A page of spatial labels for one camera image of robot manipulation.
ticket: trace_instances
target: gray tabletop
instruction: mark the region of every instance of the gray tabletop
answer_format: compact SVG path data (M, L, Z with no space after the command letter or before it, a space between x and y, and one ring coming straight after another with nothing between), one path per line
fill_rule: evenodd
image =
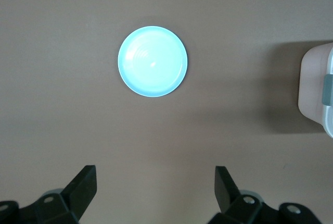
M188 52L159 98L117 65L149 25ZM0 0L0 200L28 205L95 164L82 224L207 223L224 165L268 205L332 223L333 140L297 107L301 59L332 26L332 0Z

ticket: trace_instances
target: glowing blue disc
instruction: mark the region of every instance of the glowing blue disc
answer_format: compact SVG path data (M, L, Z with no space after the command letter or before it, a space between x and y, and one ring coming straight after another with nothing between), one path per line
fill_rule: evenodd
M184 79L187 54L182 41L170 30L148 26L132 32L123 42L118 68L134 92L158 97L175 90Z

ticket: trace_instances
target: container lid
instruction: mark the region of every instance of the container lid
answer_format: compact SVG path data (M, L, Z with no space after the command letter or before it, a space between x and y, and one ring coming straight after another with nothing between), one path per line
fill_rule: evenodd
M323 127L326 133L333 138L333 48L328 55L326 73L322 97Z
M163 96L182 82L187 54L182 41L170 30L143 27L132 32L121 45L118 68L125 84L137 94Z

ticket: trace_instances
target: screw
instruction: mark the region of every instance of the screw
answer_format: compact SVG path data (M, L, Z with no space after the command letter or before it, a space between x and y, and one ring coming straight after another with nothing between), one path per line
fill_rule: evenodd
M53 197L52 196L44 199L44 203L49 203L51 201L53 201Z
M8 208L8 205L6 204L6 205L2 205L2 206L0 206L0 211L4 211L4 210L6 210Z
M289 205L287 207L287 209L292 212L293 214L300 214L301 213L301 210L297 207L297 206L294 206L294 205Z
M254 203L255 203L255 200L254 200L252 197L250 197L250 196L245 196L245 197L243 198L243 200L244 200L246 203L248 203L248 204L254 204Z

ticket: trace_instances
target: white container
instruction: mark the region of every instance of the white container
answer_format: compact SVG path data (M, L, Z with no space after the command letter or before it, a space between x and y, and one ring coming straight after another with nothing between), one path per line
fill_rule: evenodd
M333 138L333 43L310 49L301 66L298 107Z

